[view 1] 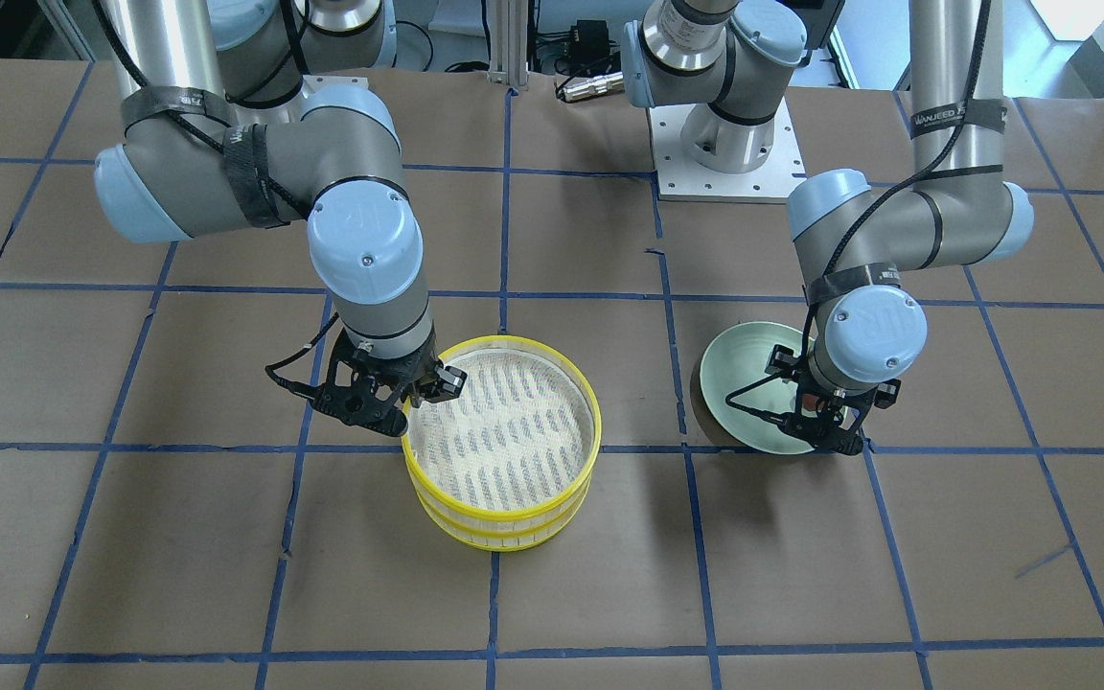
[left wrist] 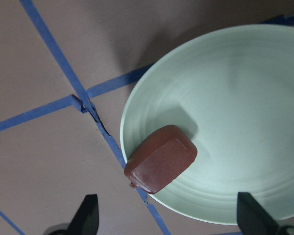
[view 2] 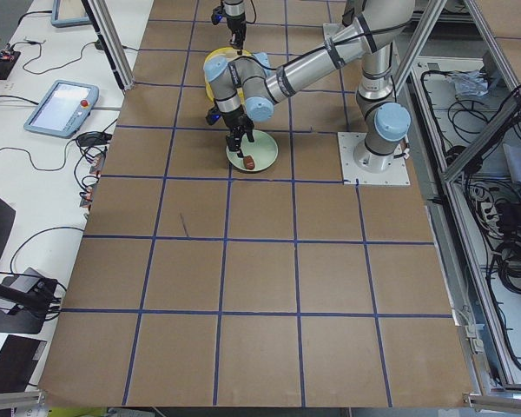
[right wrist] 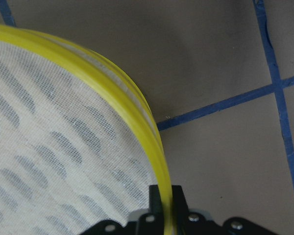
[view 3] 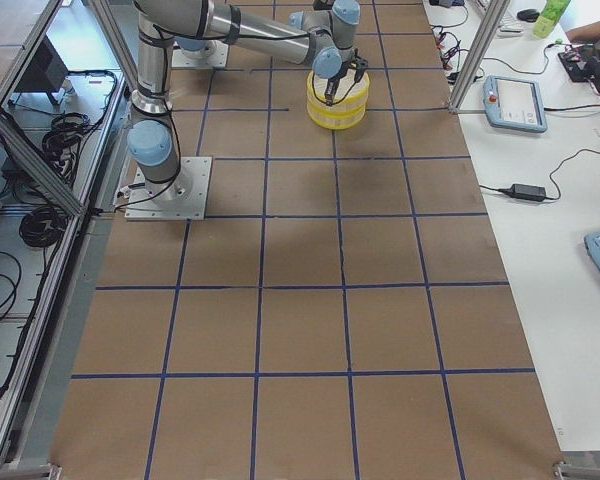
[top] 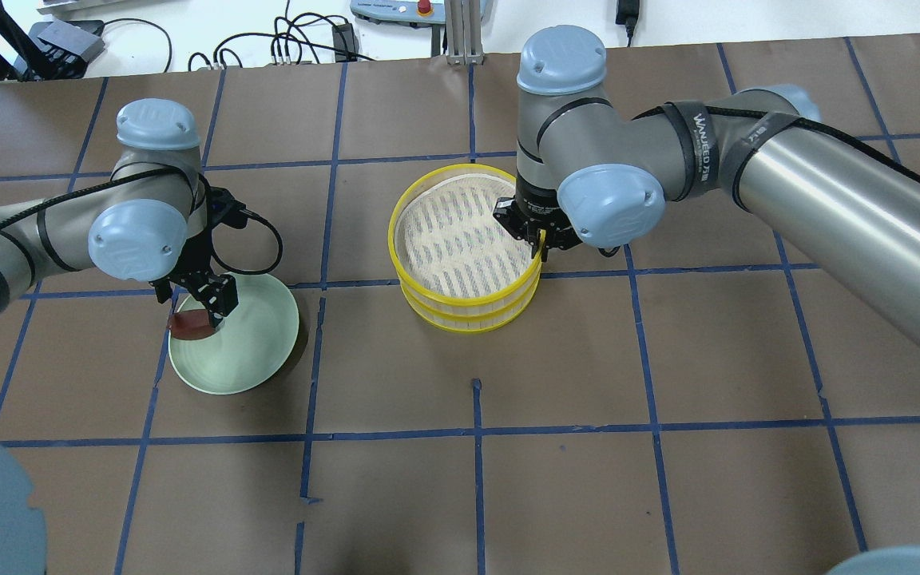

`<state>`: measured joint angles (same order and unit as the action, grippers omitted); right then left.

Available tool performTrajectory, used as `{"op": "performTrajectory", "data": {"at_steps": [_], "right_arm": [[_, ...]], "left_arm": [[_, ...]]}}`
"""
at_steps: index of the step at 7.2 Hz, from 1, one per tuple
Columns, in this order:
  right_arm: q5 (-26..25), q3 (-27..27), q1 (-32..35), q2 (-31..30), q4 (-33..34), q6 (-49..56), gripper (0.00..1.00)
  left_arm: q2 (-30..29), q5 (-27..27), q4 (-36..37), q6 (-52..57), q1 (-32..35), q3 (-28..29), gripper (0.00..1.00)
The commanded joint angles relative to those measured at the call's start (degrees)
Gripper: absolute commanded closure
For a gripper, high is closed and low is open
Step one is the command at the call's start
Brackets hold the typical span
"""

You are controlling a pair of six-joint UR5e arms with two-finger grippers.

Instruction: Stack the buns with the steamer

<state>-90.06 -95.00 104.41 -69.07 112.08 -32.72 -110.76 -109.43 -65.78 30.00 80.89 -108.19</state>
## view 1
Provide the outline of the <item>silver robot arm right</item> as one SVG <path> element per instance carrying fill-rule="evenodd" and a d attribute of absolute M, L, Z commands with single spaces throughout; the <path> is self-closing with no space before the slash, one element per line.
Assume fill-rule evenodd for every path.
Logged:
<path fill-rule="evenodd" d="M 123 144 L 95 189 L 132 242 L 306 223 L 340 328 L 323 383 L 267 374 L 347 426 L 399 437 L 457 399 L 435 357 L 424 237 L 393 118 L 351 67 L 395 54 L 390 1 L 97 1 L 119 64 Z"/>

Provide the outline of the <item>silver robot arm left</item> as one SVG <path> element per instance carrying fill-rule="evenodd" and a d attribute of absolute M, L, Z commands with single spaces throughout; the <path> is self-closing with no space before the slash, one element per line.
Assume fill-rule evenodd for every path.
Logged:
<path fill-rule="evenodd" d="M 999 261 L 1031 235 L 1029 197 L 1004 179 L 1001 4 L 912 1 L 907 21 L 914 172 L 885 191 L 853 169 L 794 188 L 805 323 L 746 344 L 731 367 L 702 358 L 705 406 L 751 449 L 862 452 L 864 420 L 893 406 L 928 340 L 904 274 Z M 680 147 L 696 163 L 755 171 L 806 33 L 778 1 L 654 1 L 620 40 L 628 100 L 687 105 Z"/>

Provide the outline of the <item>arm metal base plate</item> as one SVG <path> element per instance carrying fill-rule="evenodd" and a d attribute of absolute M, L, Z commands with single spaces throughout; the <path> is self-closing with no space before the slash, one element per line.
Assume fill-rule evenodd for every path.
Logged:
<path fill-rule="evenodd" d="M 788 104 L 771 121 L 723 121 L 705 104 L 647 110 L 658 197 L 669 201 L 784 204 L 805 182 Z"/>

